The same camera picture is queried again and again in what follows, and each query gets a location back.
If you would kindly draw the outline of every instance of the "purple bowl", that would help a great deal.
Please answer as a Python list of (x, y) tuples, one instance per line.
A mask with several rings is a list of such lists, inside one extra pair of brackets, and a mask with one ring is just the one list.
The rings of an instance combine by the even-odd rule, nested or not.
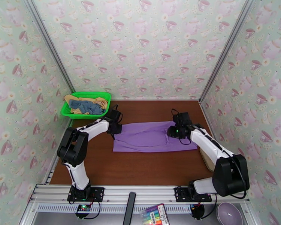
[(242, 225), (241, 213), (233, 204), (227, 202), (218, 206), (217, 218), (221, 225)]

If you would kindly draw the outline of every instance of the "green plastic basket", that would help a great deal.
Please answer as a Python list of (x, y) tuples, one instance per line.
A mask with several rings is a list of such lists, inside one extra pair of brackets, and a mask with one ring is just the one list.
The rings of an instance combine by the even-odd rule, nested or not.
[(91, 120), (95, 120), (95, 119), (98, 119), (98, 118), (104, 116), (109, 109), (109, 105), (110, 105), (110, 101), (111, 101), (111, 94), (110, 93), (107, 93), (107, 92), (75, 92), (75, 93), (72, 93), (72, 95), (75, 96), (75, 97), (78, 97), (78, 98), (94, 98), (94, 99), (96, 99), (97, 97), (104, 98), (108, 102), (107, 109), (106, 109), (105, 113), (103, 113), (101, 115), (73, 114), (73, 113), (71, 113), (71, 108), (68, 106), (67, 102), (65, 102), (63, 107), (61, 108), (61, 114), (63, 116), (70, 117), (71, 119), (91, 119)]

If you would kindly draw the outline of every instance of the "wallpaper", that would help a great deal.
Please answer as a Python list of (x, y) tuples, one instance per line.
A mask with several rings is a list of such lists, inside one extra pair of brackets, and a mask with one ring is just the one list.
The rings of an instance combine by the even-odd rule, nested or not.
[(0, 224), (18, 224), (56, 153), (70, 93), (20, 0), (0, 0)]
[(258, 0), (203, 102), (221, 143), (248, 162), (249, 198), (281, 225), (281, 0)]
[(245, 0), (34, 0), (77, 91), (198, 99)]

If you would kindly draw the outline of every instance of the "yellow cloth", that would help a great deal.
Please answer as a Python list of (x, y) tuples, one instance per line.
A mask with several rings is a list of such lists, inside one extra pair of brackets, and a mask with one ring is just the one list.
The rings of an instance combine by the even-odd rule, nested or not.
[[(104, 98), (101, 98), (101, 97), (93, 99), (93, 98), (87, 98), (87, 97), (75, 97), (75, 96), (70, 95), (70, 94), (66, 95), (64, 97), (64, 100), (68, 103), (68, 105), (69, 105), (70, 100), (90, 101), (90, 102), (92, 102), (94, 104), (99, 104), (102, 109), (107, 109), (107, 104), (108, 104), (107, 100), (105, 100)], [(82, 114), (80, 109), (71, 109), (71, 113)]]

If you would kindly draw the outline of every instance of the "wooden tabletop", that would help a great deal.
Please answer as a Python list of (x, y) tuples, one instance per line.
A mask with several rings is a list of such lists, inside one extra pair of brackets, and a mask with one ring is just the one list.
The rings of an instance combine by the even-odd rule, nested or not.
[[(171, 109), (188, 112), (193, 123), (207, 129), (199, 103), (196, 101), (112, 101), (123, 113), (122, 124), (172, 120)], [(73, 127), (92, 120), (75, 120)], [(139, 153), (113, 152), (113, 139), (102, 133), (88, 142), (84, 160), (87, 176), (93, 185), (188, 185), (191, 180), (212, 176), (199, 150)], [(68, 170), (59, 160), (50, 184), (68, 184)]]

